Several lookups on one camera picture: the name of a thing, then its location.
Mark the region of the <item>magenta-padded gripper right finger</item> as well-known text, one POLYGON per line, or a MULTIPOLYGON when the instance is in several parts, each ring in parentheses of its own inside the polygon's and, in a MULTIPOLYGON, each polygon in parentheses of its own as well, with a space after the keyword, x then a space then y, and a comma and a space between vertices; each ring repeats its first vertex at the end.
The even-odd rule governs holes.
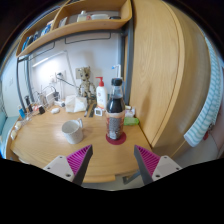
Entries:
POLYGON ((145 185, 181 170, 169 156, 158 156, 138 145, 134 146, 134 156, 145 185))

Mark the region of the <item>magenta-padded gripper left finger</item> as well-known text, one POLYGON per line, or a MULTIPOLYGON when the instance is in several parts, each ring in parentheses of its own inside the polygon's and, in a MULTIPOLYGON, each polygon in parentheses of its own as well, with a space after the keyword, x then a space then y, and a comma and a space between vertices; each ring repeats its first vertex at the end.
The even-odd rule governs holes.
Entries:
POLYGON ((57 156, 44 167, 44 170, 76 185, 81 185, 92 155, 92 146, 87 145, 68 156, 57 156))

